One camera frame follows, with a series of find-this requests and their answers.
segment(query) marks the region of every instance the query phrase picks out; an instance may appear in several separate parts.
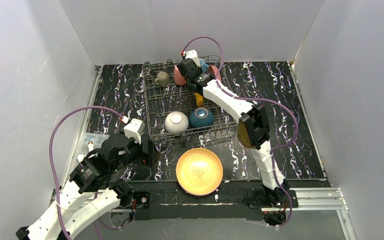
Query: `yellow plate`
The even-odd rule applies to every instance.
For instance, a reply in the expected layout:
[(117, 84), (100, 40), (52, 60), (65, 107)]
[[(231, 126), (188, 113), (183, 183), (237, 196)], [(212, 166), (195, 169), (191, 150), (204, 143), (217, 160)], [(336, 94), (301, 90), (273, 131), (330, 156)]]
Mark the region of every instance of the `yellow plate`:
[(194, 148), (179, 158), (176, 166), (177, 181), (188, 193), (203, 196), (216, 190), (223, 178), (223, 166), (214, 152)]

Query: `dish rack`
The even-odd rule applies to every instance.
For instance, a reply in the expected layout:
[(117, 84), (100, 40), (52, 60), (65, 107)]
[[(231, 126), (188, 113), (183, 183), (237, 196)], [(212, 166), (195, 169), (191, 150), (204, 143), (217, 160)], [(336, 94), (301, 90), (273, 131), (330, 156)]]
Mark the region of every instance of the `dish rack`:
[[(207, 55), (199, 57), (208, 65), (220, 66), (220, 57), (216, 55)], [(204, 99), (201, 107), (204, 107), (212, 112), (214, 116), (213, 125), (208, 127), (188, 128), (180, 132), (167, 132), (164, 126), (164, 121), (167, 115), (171, 112), (178, 111), (184, 113), (186, 116), (197, 108), (195, 94), (189, 91), (186, 86), (179, 86), (174, 82), (173, 72), (175, 66), (181, 60), (168, 59), (166, 62), (149, 63), (146, 62), (142, 66), (142, 73), (145, 83), (145, 104), (146, 116), (148, 123), (148, 134), (152, 140), (161, 142), (161, 146), (165, 147), (168, 141), (190, 140), (192, 137), (199, 138), (202, 135), (222, 137), (223, 134), (231, 134), (231, 129), (237, 125), (232, 116), (230, 116), (220, 106), (208, 99)], [(169, 83), (165, 86), (156, 85), (154, 75), (159, 72), (166, 72), (169, 77)], [(220, 73), (223, 79), (226, 76), (225, 68), (223, 67)], [(231, 89), (227, 81), (223, 84)]]

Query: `marble tabletop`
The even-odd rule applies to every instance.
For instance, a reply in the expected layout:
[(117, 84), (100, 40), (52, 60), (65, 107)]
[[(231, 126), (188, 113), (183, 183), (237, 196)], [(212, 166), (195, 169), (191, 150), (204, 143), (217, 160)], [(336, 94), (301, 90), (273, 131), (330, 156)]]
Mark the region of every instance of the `marble tabletop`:
[[(227, 62), (223, 81), (241, 97), (267, 98), (287, 106), (298, 121), (298, 139), (290, 147), (274, 153), (280, 171), (288, 179), (324, 179), (325, 174), (317, 156), (313, 139), (304, 116), (300, 99), (287, 62)], [(112, 108), (129, 117), (147, 123), (145, 83), (142, 64), (104, 65), (99, 79), (94, 105)], [(292, 119), (275, 105), (266, 105), (270, 124), (270, 144), (283, 145), (294, 135)], [(123, 125), (108, 112), (93, 110), (87, 132), (111, 135)], [(162, 153), (156, 165), (149, 169), (130, 164), (114, 175), (114, 179), (131, 181), (176, 181), (179, 157), (192, 148), (213, 151), (223, 165), (224, 180), (261, 179), (257, 164), (241, 146), (232, 129), (222, 135), (201, 134), (187, 142), (171, 141), (168, 147), (156, 148)]]

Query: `white bowl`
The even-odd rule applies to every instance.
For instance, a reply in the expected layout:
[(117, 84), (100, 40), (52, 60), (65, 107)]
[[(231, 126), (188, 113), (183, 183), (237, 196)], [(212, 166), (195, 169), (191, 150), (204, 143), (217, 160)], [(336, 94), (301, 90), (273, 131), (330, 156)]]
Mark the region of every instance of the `white bowl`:
[(188, 117), (180, 111), (171, 112), (164, 121), (165, 129), (169, 133), (185, 131), (189, 127)]

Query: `teal bowl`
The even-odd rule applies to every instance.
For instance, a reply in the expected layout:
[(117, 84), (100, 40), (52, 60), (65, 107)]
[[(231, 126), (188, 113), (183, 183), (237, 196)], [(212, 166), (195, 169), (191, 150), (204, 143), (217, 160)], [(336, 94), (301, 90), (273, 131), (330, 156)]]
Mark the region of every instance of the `teal bowl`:
[(189, 125), (193, 129), (209, 127), (213, 125), (213, 113), (205, 107), (195, 108), (189, 114)]

